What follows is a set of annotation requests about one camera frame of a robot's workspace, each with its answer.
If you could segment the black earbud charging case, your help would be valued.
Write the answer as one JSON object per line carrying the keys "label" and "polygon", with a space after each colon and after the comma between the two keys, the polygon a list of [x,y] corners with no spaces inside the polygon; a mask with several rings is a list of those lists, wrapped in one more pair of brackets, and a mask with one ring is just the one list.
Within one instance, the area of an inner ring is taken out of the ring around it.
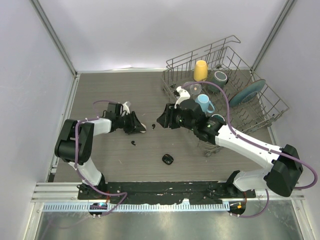
{"label": "black earbud charging case", "polygon": [[166,165],[171,165],[174,162],[174,158],[169,154],[164,154],[163,157],[162,157],[162,161]]}

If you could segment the beige earbud charging case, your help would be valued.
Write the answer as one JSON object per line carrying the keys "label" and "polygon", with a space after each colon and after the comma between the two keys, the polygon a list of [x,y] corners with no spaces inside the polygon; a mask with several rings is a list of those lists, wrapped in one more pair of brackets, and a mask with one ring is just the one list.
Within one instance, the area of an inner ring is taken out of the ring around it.
{"label": "beige earbud charging case", "polygon": [[143,124],[143,123],[141,123],[141,133],[145,133],[147,131],[147,128],[146,128],[146,126]]}

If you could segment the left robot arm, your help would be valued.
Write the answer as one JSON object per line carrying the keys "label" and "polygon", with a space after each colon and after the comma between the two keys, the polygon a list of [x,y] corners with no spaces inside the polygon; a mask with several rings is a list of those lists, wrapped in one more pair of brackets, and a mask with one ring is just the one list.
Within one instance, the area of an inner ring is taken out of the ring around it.
{"label": "left robot arm", "polygon": [[89,192],[97,200],[107,194],[107,184],[91,158],[94,137],[113,133],[118,129],[128,135],[145,133],[147,130],[136,113],[130,111],[130,102],[106,103],[107,109],[101,116],[65,120],[54,148],[55,156],[73,167],[81,178],[79,189]]}

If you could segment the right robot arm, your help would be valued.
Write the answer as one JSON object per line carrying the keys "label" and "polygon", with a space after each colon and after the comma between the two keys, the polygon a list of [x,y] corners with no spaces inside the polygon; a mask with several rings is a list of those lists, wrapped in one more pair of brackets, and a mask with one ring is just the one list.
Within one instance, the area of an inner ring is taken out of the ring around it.
{"label": "right robot arm", "polygon": [[166,104],[156,121],[163,128],[191,130],[199,140],[230,149],[261,166],[258,170],[234,171],[225,186],[230,197],[255,189],[289,197],[303,172],[302,164],[291,159],[298,157],[293,146],[280,148],[229,128],[223,117],[207,116],[194,100],[184,100],[178,106]]}

